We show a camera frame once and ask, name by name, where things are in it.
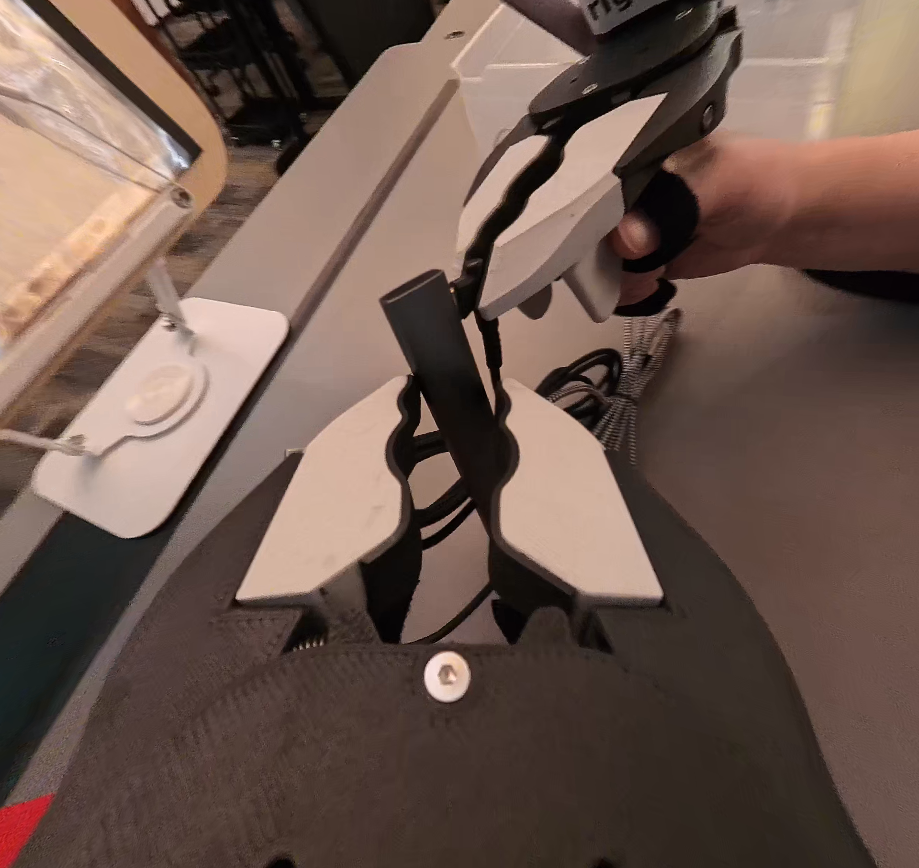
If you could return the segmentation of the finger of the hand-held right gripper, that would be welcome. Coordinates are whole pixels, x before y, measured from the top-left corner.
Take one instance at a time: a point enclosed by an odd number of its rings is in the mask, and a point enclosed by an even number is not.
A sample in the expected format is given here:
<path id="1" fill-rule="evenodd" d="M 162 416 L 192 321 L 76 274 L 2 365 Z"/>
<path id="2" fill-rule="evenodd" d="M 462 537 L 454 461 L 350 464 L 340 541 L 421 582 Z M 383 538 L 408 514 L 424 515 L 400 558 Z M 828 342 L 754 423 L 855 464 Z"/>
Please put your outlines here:
<path id="1" fill-rule="evenodd" d="M 591 317 L 616 308 L 622 269 L 606 238 L 626 212 L 625 179 L 616 167 L 667 99 L 650 95 L 614 108 L 576 128 L 556 124 L 560 166 L 503 231 L 475 309 L 500 317 L 544 299 L 563 280 Z"/>
<path id="2" fill-rule="evenodd" d="M 477 304 L 499 235 L 518 219 L 534 193 L 557 172 L 563 148 L 533 121 L 522 121 L 477 172 L 459 216 L 454 300 Z"/>

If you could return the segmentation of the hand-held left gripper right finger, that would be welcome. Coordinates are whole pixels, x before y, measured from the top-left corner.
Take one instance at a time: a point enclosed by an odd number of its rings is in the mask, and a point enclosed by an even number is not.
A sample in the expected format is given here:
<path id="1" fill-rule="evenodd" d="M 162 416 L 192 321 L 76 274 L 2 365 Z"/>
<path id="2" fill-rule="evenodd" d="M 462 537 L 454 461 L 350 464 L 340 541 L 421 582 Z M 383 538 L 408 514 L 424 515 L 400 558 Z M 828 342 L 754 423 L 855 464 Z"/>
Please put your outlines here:
<path id="1" fill-rule="evenodd" d="M 514 618 L 558 609 L 576 640 L 600 612 L 656 608 L 663 588 L 600 442 L 522 383 L 502 384 L 504 462 L 489 525 L 489 576 Z"/>

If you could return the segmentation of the wood-framed screen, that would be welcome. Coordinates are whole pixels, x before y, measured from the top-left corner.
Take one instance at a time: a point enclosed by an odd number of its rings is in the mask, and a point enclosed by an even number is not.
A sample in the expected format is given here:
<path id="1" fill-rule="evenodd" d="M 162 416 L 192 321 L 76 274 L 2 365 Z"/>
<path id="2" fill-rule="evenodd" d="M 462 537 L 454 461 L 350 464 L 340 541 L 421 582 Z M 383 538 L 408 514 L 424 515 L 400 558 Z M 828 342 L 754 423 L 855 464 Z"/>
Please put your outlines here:
<path id="1" fill-rule="evenodd" d="M 130 0 L 1 0 L 2 422 L 217 198 L 222 132 Z"/>

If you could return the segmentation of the dark grey usb hub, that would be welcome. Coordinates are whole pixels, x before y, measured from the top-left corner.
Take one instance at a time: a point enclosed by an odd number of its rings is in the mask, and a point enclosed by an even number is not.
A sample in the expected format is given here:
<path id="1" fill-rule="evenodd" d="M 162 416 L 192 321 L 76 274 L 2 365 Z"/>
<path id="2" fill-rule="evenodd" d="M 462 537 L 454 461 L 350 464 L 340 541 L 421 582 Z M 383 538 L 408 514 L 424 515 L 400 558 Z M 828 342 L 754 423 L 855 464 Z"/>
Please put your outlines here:
<path id="1" fill-rule="evenodd" d="M 492 532 L 499 485 L 510 462 L 500 421 L 505 398 L 499 323 L 473 312 L 493 389 L 490 398 L 443 271 L 425 271 L 405 282 L 385 294 L 381 307 L 477 513 Z"/>

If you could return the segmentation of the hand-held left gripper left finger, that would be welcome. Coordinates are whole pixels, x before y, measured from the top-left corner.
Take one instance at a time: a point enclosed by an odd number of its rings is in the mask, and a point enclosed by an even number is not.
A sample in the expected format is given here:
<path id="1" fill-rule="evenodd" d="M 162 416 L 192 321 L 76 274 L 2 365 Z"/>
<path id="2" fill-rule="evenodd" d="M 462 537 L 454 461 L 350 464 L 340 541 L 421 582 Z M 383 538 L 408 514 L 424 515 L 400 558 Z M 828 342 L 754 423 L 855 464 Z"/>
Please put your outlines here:
<path id="1" fill-rule="evenodd" d="M 421 394 L 398 376 L 329 423 L 301 460 L 235 600 L 243 606 L 337 603 L 400 643 L 422 569 L 409 477 Z"/>

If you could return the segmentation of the person's right forearm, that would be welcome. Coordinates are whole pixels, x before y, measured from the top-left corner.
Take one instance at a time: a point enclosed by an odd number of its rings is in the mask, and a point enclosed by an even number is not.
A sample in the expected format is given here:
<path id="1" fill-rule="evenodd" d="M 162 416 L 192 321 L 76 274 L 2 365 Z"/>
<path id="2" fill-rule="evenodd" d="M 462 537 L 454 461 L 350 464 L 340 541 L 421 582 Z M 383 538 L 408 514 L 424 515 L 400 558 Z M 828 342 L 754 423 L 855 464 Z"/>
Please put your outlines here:
<path id="1" fill-rule="evenodd" d="M 784 225 L 790 266 L 918 272 L 918 132 L 801 146 Z"/>

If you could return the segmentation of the black metal rack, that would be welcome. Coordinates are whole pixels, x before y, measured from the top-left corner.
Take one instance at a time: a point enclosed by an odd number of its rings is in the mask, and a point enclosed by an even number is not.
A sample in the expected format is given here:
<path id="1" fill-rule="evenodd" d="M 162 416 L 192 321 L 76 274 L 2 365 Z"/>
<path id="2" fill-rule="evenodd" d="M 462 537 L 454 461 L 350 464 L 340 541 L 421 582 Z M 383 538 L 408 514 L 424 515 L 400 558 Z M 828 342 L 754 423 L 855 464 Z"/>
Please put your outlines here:
<path id="1" fill-rule="evenodd" d="M 155 30 L 190 73 L 226 139 L 298 153 L 313 100 L 269 0 L 143 0 Z"/>

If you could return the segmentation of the clear plastic bin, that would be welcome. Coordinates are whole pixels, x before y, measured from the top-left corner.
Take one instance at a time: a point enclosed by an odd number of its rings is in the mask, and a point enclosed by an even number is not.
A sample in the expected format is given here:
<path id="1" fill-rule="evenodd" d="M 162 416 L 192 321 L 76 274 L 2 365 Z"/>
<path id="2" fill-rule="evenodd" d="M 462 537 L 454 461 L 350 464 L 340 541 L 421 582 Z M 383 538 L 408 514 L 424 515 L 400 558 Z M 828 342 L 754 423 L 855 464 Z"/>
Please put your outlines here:
<path id="1" fill-rule="evenodd" d="M 534 97 L 582 57 L 509 6 L 496 7 L 451 64 L 479 164 Z"/>

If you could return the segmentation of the black office chair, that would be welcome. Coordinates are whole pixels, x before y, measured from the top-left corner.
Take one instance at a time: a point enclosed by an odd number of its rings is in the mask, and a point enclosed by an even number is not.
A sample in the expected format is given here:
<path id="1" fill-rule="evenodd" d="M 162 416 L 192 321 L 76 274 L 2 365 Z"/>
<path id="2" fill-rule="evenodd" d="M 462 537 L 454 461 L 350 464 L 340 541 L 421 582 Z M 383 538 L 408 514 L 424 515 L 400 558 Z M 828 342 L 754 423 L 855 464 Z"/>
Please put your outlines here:
<path id="1" fill-rule="evenodd" d="M 435 21 L 432 0 L 281 0 L 293 24 L 310 31 L 344 83 L 353 89 L 383 52 L 397 45 L 420 42 Z M 264 14 L 268 35 L 280 57 L 285 89 L 292 90 L 287 103 L 292 115 L 292 138 L 285 147 L 279 170 L 313 138 L 304 126 L 304 115 L 330 113 L 343 95 L 321 96 L 309 75 L 297 36 L 289 31 L 275 1 L 268 0 Z"/>

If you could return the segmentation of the person's right hand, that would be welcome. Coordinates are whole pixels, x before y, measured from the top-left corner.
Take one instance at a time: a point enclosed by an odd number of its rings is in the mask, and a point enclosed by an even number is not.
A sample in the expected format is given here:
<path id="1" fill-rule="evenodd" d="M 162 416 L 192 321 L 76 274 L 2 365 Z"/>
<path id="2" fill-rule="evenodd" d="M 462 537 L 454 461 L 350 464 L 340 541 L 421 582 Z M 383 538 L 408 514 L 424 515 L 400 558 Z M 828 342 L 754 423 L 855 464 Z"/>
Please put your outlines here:
<path id="1" fill-rule="evenodd" d="M 687 247 L 667 264 L 622 275 L 616 313 L 621 316 L 674 282 L 718 276 L 760 262 L 793 209 L 798 147 L 776 139 L 718 131 L 663 165 L 661 175 L 695 198 L 697 219 Z"/>

